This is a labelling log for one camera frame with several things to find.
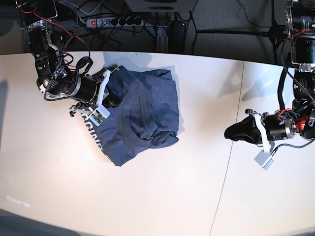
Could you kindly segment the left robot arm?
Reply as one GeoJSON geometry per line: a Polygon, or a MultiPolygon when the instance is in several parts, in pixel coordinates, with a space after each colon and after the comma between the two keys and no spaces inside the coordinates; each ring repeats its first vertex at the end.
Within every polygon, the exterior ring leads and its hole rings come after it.
{"type": "Polygon", "coordinates": [[[279,149],[276,141],[296,135],[308,140],[307,145],[315,141],[315,2],[290,0],[285,14],[290,54],[289,60],[282,60],[277,90],[280,108],[273,114],[246,109],[248,116],[224,133],[226,139],[260,147],[255,161],[265,170],[279,149]]]}

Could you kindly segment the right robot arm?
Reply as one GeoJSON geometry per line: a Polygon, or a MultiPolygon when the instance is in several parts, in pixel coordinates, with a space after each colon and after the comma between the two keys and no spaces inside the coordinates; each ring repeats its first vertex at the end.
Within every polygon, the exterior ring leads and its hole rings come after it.
{"type": "Polygon", "coordinates": [[[22,29],[27,30],[29,51],[35,60],[39,91],[46,101],[73,99],[70,116],[86,115],[100,126],[109,116],[110,107],[119,102],[111,93],[108,83],[118,66],[102,68],[90,75],[93,65],[90,55],[80,58],[76,65],[67,51],[79,36],[78,7],[67,0],[17,0],[22,29]]]}

